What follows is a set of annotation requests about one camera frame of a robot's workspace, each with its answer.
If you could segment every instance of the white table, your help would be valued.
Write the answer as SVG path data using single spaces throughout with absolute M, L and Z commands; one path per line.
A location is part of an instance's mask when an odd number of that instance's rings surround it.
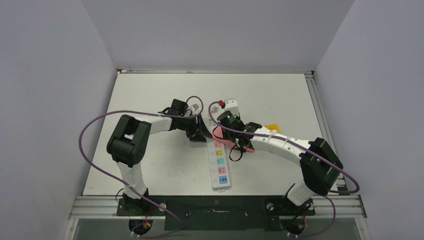
M 211 102 L 235 98 L 245 123 L 278 124 L 282 134 L 299 139 L 322 136 L 303 74 L 119 74 L 108 112 L 156 113 L 169 107 L 173 99 L 185 101 L 192 95 L 203 100 L 205 114 Z M 106 117 L 93 159 L 119 177 L 106 145 L 121 115 Z M 151 135 L 141 167 L 150 195 L 283 195 L 302 179 L 294 163 L 256 151 L 244 154 L 238 162 L 229 161 L 232 186 L 224 192 L 214 191 L 206 143 L 189 142 L 180 130 Z M 114 196 L 121 188 L 120 182 L 91 168 L 83 195 Z

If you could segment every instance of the gray wall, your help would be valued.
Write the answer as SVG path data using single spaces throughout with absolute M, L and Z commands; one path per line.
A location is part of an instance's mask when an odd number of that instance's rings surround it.
M 354 0 L 82 0 L 123 69 L 313 70 Z
M 116 71 L 79 0 L 2 1 L 0 26 L 0 238 L 62 239 Z
M 315 72 L 374 240 L 423 239 L 424 1 L 356 0 Z

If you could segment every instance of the purple cable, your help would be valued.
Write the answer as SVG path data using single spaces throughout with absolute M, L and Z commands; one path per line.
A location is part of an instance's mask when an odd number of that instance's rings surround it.
M 334 202 L 328 196 L 322 196 L 322 195 L 317 195 L 317 196 L 321 196 L 323 198 L 326 198 L 328 201 L 330 201 L 331 206 L 332 206 L 332 209 L 333 209 L 332 220 L 331 220 L 330 224 L 326 228 L 322 229 L 321 231 L 317 231 L 317 232 L 310 233 L 310 234 L 297 235 L 298 238 L 308 238 L 308 237 L 313 237 L 313 236 L 317 236 L 317 235 L 323 234 L 323 233 L 327 232 L 334 225 L 334 223 L 336 222 L 336 206 L 334 205 Z M 289 233 L 290 236 L 296 236 L 295 234 L 290 233 L 289 231 L 287 231 L 287 229 L 284 227 L 284 223 L 282 223 L 282 228 L 287 233 Z
M 107 113 L 105 113 L 105 114 L 102 114 L 102 115 L 100 115 L 100 116 L 97 116 L 96 118 L 94 118 L 93 120 L 91 120 L 89 123 L 87 123 L 87 125 L 85 125 L 83 128 L 82 128 L 82 130 L 81 130 L 81 133 L 79 134 L 79 138 L 78 138 L 78 147 L 79 147 L 79 151 L 81 152 L 81 155 L 82 155 L 82 157 L 85 159 L 85 161 L 87 161 L 87 163 L 88 164 L 90 164 L 93 168 L 95 168 L 95 169 L 97 169 L 97 170 L 99 170 L 101 173 L 103 173 L 103 174 L 106 174 L 107 176 L 109 176 L 109 177 L 111 177 L 111 178 L 113 178 L 113 179 L 115 179 L 115 180 L 117 180 L 117 181 L 119 181 L 119 182 L 121 182 L 121 183 L 123 183 L 125 186 L 127 186 L 132 192 L 134 192 L 135 194 L 137 194 L 140 198 L 142 198 L 143 200 L 145 200 L 145 201 L 147 201 L 147 202 L 149 202 L 150 204 L 152 204 L 152 205 L 154 205 L 154 206 L 156 206 L 157 208 L 160 208 L 160 209 L 163 209 L 165 212 L 167 212 L 168 214 L 170 214 L 172 217 L 174 217 L 180 224 L 181 224 L 181 227 L 179 227 L 179 228 L 177 228 L 177 229 L 175 229 L 175 230 L 172 230 L 172 231 L 168 231 L 168 232 L 165 232 L 165 233 L 161 233 L 161 234 L 157 234 L 157 235 L 152 235 L 152 236 L 140 236 L 140 238 L 143 238 L 143 239 L 153 239 L 153 238 L 159 238 L 159 237 L 163 237 L 163 236 L 166 236 L 166 235 L 169 235 L 169 234 L 172 234 L 172 233 L 175 233 L 175 232 L 178 232 L 178 231 L 180 231 L 181 230 L 181 228 L 182 228 L 182 226 L 183 226 L 183 222 L 181 221 L 181 219 L 177 216 L 177 215 L 175 215 L 173 212 L 171 212 L 170 210 L 168 210 L 168 209 L 166 209 L 166 208 L 164 208 L 164 207 L 162 207 L 161 205 L 159 205 L 159 204 L 157 204 L 156 202 L 154 202 L 154 201 L 152 201 L 152 200 L 150 200 L 150 199 L 148 199 L 147 197 L 145 197 L 145 196 L 143 196 L 142 194 L 140 194 L 139 192 L 137 192 L 132 186 L 130 186 L 130 184 L 128 184 L 128 182 L 126 182 L 126 181 L 124 181 L 124 180 L 122 180 L 122 179 L 120 179 L 119 177 L 117 177 L 117 176 L 115 176 L 115 175 L 112 175 L 112 174 L 110 174 L 109 172 L 107 172 L 107 171 L 105 171 L 105 170 L 103 170 L 103 169 L 101 169 L 100 167 L 98 167 L 97 165 L 95 165 L 88 157 L 87 157 L 87 155 L 85 154 L 85 152 L 84 152 L 84 150 L 83 150 L 83 134 L 84 134 L 84 132 L 87 130 L 87 128 L 91 125 L 91 124 L 93 124 L 95 121 L 97 121 L 97 120 L 99 120 L 99 119 L 101 119 L 101 118 L 104 118 L 104 117 L 106 117 L 106 116 L 108 116 L 108 115 L 112 115 L 112 114 L 120 114 L 120 113 L 129 113 L 129 114 L 140 114 L 140 115 L 147 115 L 147 116 L 153 116 L 153 117 L 164 117 L 164 118 L 176 118 L 176 119 L 192 119 L 192 118 L 197 118 L 198 116 L 200 116 L 201 114 L 202 114 L 202 111 L 203 111 L 203 108 L 204 108 L 204 106 L 203 106 L 203 101 L 198 97 L 198 96 L 191 96 L 191 97 L 189 97 L 188 99 L 187 99 L 187 101 L 186 102 L 188 102 L 190 99 L 192 99 L 192 98 L 196 98 L 196 99 L 198 99 L 199 101 L 200 101 L 200 103 L 201 103 L 201 109 L 200 109 L 200 112 L 198 113 L 198 114 L 196 114 L 196 115 L 193 115 L 193 116 L 174 116 L 174 115 L 164 115 L 164 114 L 156 114 L 156 113 L 147 113 L 147 112 L 141 112 L 141 111 L 132 111 L 132 110 L 118 110 L 118 111 L 111 111 L 111 112 L 107 112 Z M 134 232 L 134 230 L 137 228 L 137 227 L 139 227 L 140 226 L 140 224 L 139 225 L 137 225 L 137 226 L 135 226 L 133 229 L 132 229 L 132 232 Z
M 216 121 L 216 120 L 212 117 L 212 111 L 211 111 L 211 107 L 212 107 L 212 105 L 214 105 L 214 104 L 219 104 L 219 103 L 220 103 L 219 101 L 214 101 L 214 102 L 212 102 L 212 103 L 209 105 L 209 109 L 208 109 L 210 119 L 212 119 L 212 121 L 213 121 L 216 125 L 218 125 L 219 127 L 221 127 L 221 128 L 222 128 L 222 129 L 224 129 L 224 130 L 231 131 L 231 132 L 233 132 L 233 133 L 237 133 L 237 134 L 245 134 L 245 135 L 258 136 L 258 137 L 264 137 L 264 138 L 268 138 L 268 137 L 269 137 L 269 135 L 267 135 L 267 134 L 253 133 L 253 132 L 245 132 L 245 131 L 238 131 L 238 130 L 234 130 L 234 129 L 231 129 L 231 128 L 228 128 L 228 127 L 226 127 L 226 126 L 221 125 L 219 122 L 217 122 L 217 121 Z M 356 187 L 356 189 L 355 189 L 355 190 L 348 190 L 348 191 L 333 191 L 333 190 L 330 190 L 330 191 L 329 191 L 330 193 L 335 193 L 335 194 L 354 194 L 354 193 L 359 192 L 360 187 L 359 187 L 359 183 L 358 183 L 358 181 L 356 181 L 356 179 L 355 179 L 353 176 L 351 176 L 349 173 L 347 173 L 346 171 L 344 171 L 344 170 L 343 170 L 343 169 L 341 169 L 340 167 L 336 166 L 335 164 L 331 163 L 330 161 L 328 161 L 328 160 L 327 160 L 327 159 L 325 159 L 324 157 L 320 156 L 319 154 L 316 154 L 315 152 L 313 152 L 313 151 L 311 151 L 311 150 L 307 149 L 306 147 L 303 147 L 302 145 L 297 144 L 296 142 L 294 142 L 294 141 L 292 141 L 292 140 L 290 140 L 290 139 L 286 139 L 285 137 L 272 135 L 272 136 L 271 136 L 271 138 L 273 138 L 273 139 L 279 139 L 279 140 L 282 140 L 282 141 L 287 141 L 289 144 L 291 144 L 291 145 L 293 145 L 293 146 L 295 146 L 295 147 L 298 147 L 298 148 L 302 149 L 303 151 L 307 152 L 308 154 L 310 154 L 310 155 L 312 155 L 312 156 L 316 157 L 317 159 L 319 159 L 319 160 L 323 161 L 324 163 L 328 164 L 330 167 L 332 167 L 332 168 L 336 169 L 339 173 L 341 173 L 341 174 L 345 175 L 346 177 L 348 177 L 348 178 L 349 178 L 349 179 L 350 179 L 350 180 L 351 180 L 351 181 L 355 184 L 355 187 Z

